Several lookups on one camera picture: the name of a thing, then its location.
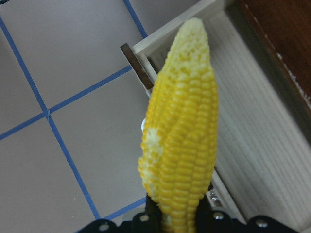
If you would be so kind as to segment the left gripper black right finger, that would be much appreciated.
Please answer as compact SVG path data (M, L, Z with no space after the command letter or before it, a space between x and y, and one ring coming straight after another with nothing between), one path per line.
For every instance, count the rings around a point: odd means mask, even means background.
M230 216L220 209L213 209L207 195L199 201L195 217L197 233L232 233Z

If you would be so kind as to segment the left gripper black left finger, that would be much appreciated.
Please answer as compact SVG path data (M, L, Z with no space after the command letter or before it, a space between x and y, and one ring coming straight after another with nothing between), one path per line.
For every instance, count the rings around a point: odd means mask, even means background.
M149 195L146 196L144 211L134 215L132 233L161 233L162 212Z

